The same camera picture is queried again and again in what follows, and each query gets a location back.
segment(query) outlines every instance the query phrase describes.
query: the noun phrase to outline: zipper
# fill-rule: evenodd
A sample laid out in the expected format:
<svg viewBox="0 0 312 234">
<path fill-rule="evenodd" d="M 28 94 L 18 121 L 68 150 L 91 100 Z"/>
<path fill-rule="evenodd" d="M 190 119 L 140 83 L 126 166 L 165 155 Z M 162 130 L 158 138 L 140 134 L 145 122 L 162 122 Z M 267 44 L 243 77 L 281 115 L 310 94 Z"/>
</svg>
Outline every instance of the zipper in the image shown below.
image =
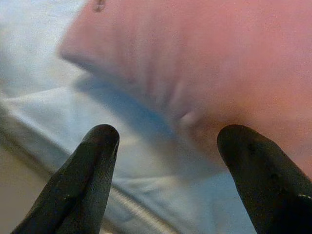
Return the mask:
<svg viewBox="0 0 312 234">
<path fill-rule="evenodd" d="M 179 234 L 174 227 L 122 192 L 116 186 L 111 186 L 110 195 L 114 201 L 118 202 L 123 208 L 135 215 L 137 219 L 152 229 L 155 234 Z"/>
</svg>

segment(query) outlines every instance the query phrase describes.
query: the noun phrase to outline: pink fabric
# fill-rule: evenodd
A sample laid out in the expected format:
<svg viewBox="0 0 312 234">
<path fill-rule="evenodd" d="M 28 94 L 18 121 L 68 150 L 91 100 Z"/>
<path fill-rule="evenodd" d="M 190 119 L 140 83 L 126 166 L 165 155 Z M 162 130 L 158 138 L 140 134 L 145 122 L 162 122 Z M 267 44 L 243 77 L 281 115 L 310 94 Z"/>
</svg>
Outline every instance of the pink fabric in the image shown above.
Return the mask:
<svg viewBox="0 0 312 234">
<path fill-rule="evenodd" d="M 312 2 L 89 1 L 60 54 L 163 114 L 211 157 L 228 124 L 274 140 L 312 177 Z"/>
</svg>

